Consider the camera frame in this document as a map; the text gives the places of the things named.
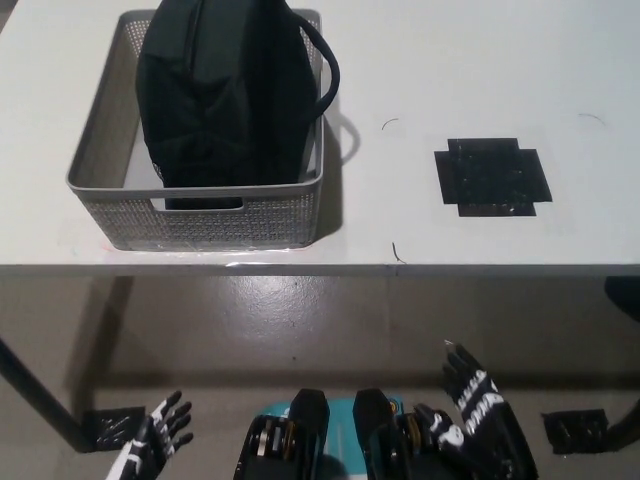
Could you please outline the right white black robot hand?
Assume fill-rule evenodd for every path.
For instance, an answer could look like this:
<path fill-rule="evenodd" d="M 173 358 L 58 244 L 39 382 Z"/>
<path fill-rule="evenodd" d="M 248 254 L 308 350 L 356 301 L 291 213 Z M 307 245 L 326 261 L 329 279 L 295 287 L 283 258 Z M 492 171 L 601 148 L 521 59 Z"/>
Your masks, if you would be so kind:
<path fill-rule="evenodd" d="M 438 457 L 466 479 L 537 479 L 526 436 L 488 371 L 462 344 L 451 343 L 442 372 L 463 424 L 424 403 L 414 406 Z"/>

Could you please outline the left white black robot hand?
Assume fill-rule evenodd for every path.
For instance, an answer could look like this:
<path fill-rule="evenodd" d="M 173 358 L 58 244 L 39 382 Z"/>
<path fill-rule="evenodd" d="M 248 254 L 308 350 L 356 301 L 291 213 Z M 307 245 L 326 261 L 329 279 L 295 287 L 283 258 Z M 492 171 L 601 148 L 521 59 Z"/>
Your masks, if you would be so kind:
<path fill-rule="evenodd" d="M 193 439 L 184 429 L 191 422 L 192 403 L 182 402 L 180 390 L 165 398 L 148 414 L 134 437 L 112 464 L 106 480 L 155 480 L 168 461 Z"/>

